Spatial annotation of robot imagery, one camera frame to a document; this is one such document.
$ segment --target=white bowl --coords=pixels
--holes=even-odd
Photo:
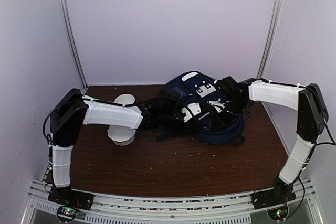
[[[135,97],[131,94],[122,94],[120,96],[118,96],[115,100],[115,103],[119,103],[119,104],[133,104],[135,102]]]
[[[107,133],[114,144],[125,146],[134,141],[137,131],[127,127],[111,125],[107,130]]]

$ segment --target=metal frame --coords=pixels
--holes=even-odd
[[[80,60],[79,60],[78,51],[77,51],[75,38],[74,38],[74,32],[72,31],[72,26],[71,26],[71,22],[70,22],[67,0],[60,0],[60,2],[61,2],[61,5],[62,5],[63,17],[64,17],[64,22],[65,22],[65,26],[66,26],[66,30],[67,30],[67,37],[68,37],[68,40],[69,40],[71,54],[72,54],[73,60],[75,62],[75,66],[76,66],[77,73],[79,75],[82,87],[83,87],[83,89],[86,89],[88,87],[88,84],[86,82],[84,72],[83,72],[83,68],[82,68],[82,65],[81,65]]]
[[[309,179],[304,180],[309,211],[316,224],[322,224],[316,194]],[[21,224],[30,224],[35,209],[56,213],[58,204],[48,201],[49,193],[44,190],[45,182],[34,180],[28,193],[26,209]],[[294,192],[301,200],[303,190],[295,183]],[[81,210],[77,220],[83,223],[251,223],[251,215],[266,209],[255,210],[251,202],[253,192],[182,198],[145,198],[93,193],[90,211]]]
[[[268,35],[266,39],[264,53],[262,54],[263,57],[261,59],[257,78],[262,78],[266,74],[267,65],[269,63],[272,49],[274,46],[275,32],[279,24],[279,16],[281,13],[282,3],[283,3],[283,0],[274,0],[271,22],[270,22],[269,29],[268,29]]]

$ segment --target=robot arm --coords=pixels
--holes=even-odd
[[[228,97],[227,113],[240,113],[251,101],[269,102],[298,111],[296,142],[279,176],[274,181],[271,192],[254,194],[255,208],[267,204],[282,203],[292,191],[294,182],[309,163],[319,136],[328,120],[328,112],[322,93],[317,84],[308,86],[274,83],[267,80],[248,79],[236,83],[231,77],[218,82],[218,87]]]
[[[82,95],[78,89],[72,89],[64,96],[50,116],[49,162],[58,198],[54,201],[72,202],[75,197],[70,185],[71,152],[83,124],[150,130],[165,123],[186,125],[200,110],[198,103],[176,109],[181,103],[179,97],[165,90],[151,100],[150,105],[122,105]]]

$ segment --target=white cable tie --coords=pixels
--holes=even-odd
[[[291,158],[293,158],[296,162],[298,162],[298,163],[301,164],[301,165],[308,165],[308,164],[309,164],[309,162],[306,163],[306,162],[301,162],[301,161],[299,161],[298,159],[296,159],[295,157],[293,157],[292,154],[290,154],[289,156],[290,156]]]
[[[56,168],[56,167],[59,167],[59,166],[67,166],[67,165],[71,165],[71,163],[69,163],[69,164],[62,164],[62,165],[55,165],[55,164],[52,164],[52,165],[54,165],[55,168]]]

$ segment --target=wire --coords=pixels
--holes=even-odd
[[[327,121],[326,121],[326,119],[325,119],[324,117],[323,117],[323,122],[324,122],[324,125],[326,126],[325,129],[327,130],[327,133],[328,133],[328,135],[329,135],[330,140],[332,141],[332,143],[333,143],[334,145],[336,145],[336,142],[335,142],[334,138],[332,137],[332,135],[331,135],[331,133],[330,133],[330,130],[329,130]]]
[[[62,208],[70,208],[70,209],[74,210],[72,207],[69,207],[69,206],[60,206],[59,208],[57,208],[57,211],[56,211],[56,217],[57,217],[57,219],[58,219],[59,221],[61,221],[61,222],[63,222],[63,223],[69,223],[69,222],[72,222],[74,219],[76,219],[76,217],[77,217],[77,215],[78,215],[78,211],[77,211],[77,210],[74,210],[74,211],[76,211],[76,215],[75,215],[75,216],[72,216],[71,219],[66,220],[66,221],[61,220],[61,219],[58,217],[58,214],[59,214],[60,212],[62,212]]]
[[[71,103],[75,103],[75,102],[80,102],[80,101],[87,101],[89,99],[80,99],[80,100],[72,100],[72,101],[68,101],[62,104],[57,105],[56,107],[54,107],[46,116],[46,118],[43,121],[43,126],[42,126],[42,132],[43,132],[43,136],[47,141],[50,141],[50,139],[48,138],[47,134],[46,134],[46,124],[48,121],[48,118],[58,109],[62,108],[65,105],[71,104]]]
[[[263,192],[261,189],[257,188],[257,189],[255,189],[254,192],[253,192],[253,197],[255,196],[256,191],[260,191],[261,193]]]
[[[318,143],[316,146],[320,146],[320,145],[323,145],[323,144],[329,144],[329,145],[335,146],[334,143],[328,143],[328,142]]]
[[[45,190],[46,192],[48,192],[48,193],[51,193],[51,191],[48,191],[46,187],[47,187],[47,185],[50,185],[50,184],[52,184],[52,182],[46,183],[46,184],[44,185],[44,190]]]
[[[248,117],[246,119],[244,119],[244,122],[246,122],[250,117],[251,117],[252,114],[249,114]]]
[[[59,199],[60,200],[62,200],[62,202],[63,203],[65,203],[66,204],[66,206],[69,206],[69,205],[71,205],[73,202],[68,202],[68,201],[66,201],[66,200],[64,200],[61,196],[60,196],[60,194],[58,193],[58,191],[57,191],[57,189],[56,189],[56,185],[55,185],[55,182],[54,182],[54,177],[53,177],[53,175],[51,174],[51,183],[52,183],[52,190],[57,194],[57,196],[59,197]]]
[[[296,207],[296,209],[295,209],[295,210],[294,210],[288,217],[286,217],[286,218],[284,219],[285,221],[288,220],[290,217],[292,217],[292,216],[299,210],[300,206],[301,206],[302,203],[303,203],[303,200],[305,199],[306,189],[305,189],[304,184],[303,184],[303,182],[302,182],[302,180],[301,180],[300,177],[298,178],[298,180],[300,181],[301,186],[302,186],[302,189],[303,189],[302,199],[301,199],[299,205]]]
[[[286,200],[285,200],[285,203],[286,203],[286,208],[287,208],[287,216],[289,215],[289,206],[288,206],[288,201],[289,201],[289,198],[287,197]]]

